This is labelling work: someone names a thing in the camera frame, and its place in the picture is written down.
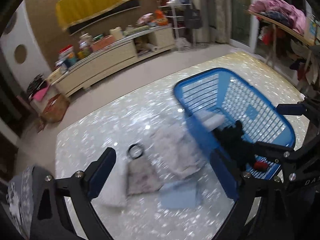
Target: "black ring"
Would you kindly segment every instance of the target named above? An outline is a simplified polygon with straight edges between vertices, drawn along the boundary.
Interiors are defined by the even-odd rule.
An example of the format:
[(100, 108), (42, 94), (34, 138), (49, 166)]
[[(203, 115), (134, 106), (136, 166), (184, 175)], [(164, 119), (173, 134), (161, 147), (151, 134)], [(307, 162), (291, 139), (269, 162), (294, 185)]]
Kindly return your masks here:
[[(131, 154), (130, 154), (130, 150), (135, 147), (135, 146), (138, 146), (140, 149), (141, 149), (141, 154), (137, 157), (133, 157)], [(143, 148), (143, 145), (140, 144), (140, 143), (134, 143), (132, 145), (129, 146), (129, 149), (127, 150), (127, 155), (129, 158), (131, 158), (132, 160), (135, 160), (135, 159), (138, 159), (140, 158), (142, 155), (144, 154), (144, 148)]]

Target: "light blue cloth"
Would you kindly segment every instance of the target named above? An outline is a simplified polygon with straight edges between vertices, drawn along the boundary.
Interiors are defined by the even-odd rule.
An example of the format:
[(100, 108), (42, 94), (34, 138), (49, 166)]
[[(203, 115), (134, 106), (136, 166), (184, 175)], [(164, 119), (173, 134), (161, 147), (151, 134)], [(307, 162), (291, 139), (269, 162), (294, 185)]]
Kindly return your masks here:
[(201, 193), (194, 179), (166, 183), (159, 194), (161, 207), (165, 209), (196, 208), (201, 204)]

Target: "brown bag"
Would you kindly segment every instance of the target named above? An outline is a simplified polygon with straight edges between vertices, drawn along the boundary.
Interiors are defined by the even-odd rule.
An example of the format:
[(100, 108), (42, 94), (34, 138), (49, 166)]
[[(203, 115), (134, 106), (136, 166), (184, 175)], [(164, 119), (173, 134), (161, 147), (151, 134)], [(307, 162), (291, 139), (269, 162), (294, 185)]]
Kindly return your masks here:
[(48, 101), (41, 116), (50, 123), (60, 122), (66, 113), (70, 102), (62, 94), (55, 95)]

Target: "brown wall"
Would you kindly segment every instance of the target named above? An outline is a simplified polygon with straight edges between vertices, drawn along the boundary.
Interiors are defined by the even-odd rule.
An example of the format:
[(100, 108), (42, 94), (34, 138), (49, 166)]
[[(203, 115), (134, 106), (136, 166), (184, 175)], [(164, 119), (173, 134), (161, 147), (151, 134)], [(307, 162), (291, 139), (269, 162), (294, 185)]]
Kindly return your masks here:
[[(80, 33), (70, 36), (59, 27), (55, 15), (55, 5), (59, 0), (26, 0), (27, 13), (30, 24), (39, 47), (53, 69), (58, 60), (58, 52), (69, 44), (72, 44), (78, 51)], [(123, 30), (134, 24), (143, 14), (154, 12), (157, 8), (156, 0), (141, 0), (141, 7), (131, 9), (101, 20), (83, 31), (90, 35), (109, 33), (109, 30), (120, 26)]]

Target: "tiled floor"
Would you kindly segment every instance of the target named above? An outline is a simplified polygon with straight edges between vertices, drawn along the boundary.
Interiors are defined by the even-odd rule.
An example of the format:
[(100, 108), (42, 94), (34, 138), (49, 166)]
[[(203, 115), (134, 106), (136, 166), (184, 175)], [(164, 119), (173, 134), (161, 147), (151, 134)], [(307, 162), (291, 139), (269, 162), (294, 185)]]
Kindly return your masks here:
[(55, 174), (56, 138), (60, 131), (94, 110), (111, 101), (190, 66), (230, 53), (233, 47), (227, 44), (210, 45), (205, 49), (185, 52), (164, 52), (125, 68), (94, 84), (86, 92), (78, 91), (71, 96), (71, 105), (62, 122), (49, 124), (40, 133), (33, 125), (26, 128), (20, 141), (16, 162), (16, 173), (23, 171), (28, 165), (36, 163)]

